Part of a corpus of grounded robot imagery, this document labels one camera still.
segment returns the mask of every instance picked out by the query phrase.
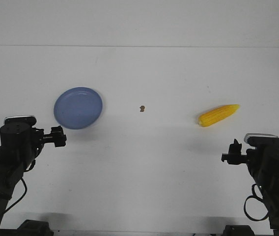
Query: yellow corn cob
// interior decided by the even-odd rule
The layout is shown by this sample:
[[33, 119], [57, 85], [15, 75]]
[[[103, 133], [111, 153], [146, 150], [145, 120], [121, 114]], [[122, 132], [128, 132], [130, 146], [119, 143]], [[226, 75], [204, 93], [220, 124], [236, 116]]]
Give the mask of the yellow corn cob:
[[240, 107], [239, 104], [224, 105], [206, 112], [198, 117], [198, 124], [203, 127], [212, 125], [232, 115]]

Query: white wall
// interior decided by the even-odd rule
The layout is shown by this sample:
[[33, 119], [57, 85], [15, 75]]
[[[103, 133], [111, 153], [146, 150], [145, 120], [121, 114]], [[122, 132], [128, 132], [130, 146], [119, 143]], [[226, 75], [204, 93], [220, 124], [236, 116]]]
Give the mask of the white wall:
[[0, 0], [0, 44], [279, 47], [279, 1]]
[[[248, 132], [279, 135], [279, 1], [0, 1], [0, 45], [0, 126], [34, 114], [49, 132], [72, 87], [105, 105], [92, 127], [65, 129], [66, 147], [45, 146], [3, 227], [30, 218], [68, 230], [270, 233], [244, 216], [246, 166], [220, 159]], [[232, 117], [196, 124], [231, 103], [241, 105]]]

